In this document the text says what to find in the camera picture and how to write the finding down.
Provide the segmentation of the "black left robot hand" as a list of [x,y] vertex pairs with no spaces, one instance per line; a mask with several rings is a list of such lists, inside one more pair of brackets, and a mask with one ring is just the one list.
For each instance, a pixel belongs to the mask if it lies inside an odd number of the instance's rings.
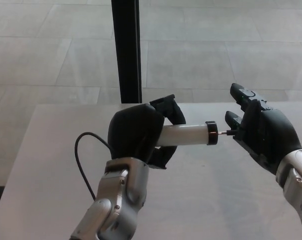
[[115,113],[107,135],[111,158],[136,158],[150,168],[165,170],[177,149],[171,143],[157,148],[165,118],[173,125],[186,123],[173,94]]

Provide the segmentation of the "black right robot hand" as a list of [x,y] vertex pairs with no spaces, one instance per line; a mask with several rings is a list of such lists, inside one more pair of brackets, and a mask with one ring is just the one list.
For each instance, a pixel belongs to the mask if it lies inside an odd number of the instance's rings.
[[230,95],[244,112],[242,117],[231,111],[225,113],[233,139],[256,163],[275,175],[287,154],[302,149],[295,128],[280,110],[268,105],[258,93],[233,83]]

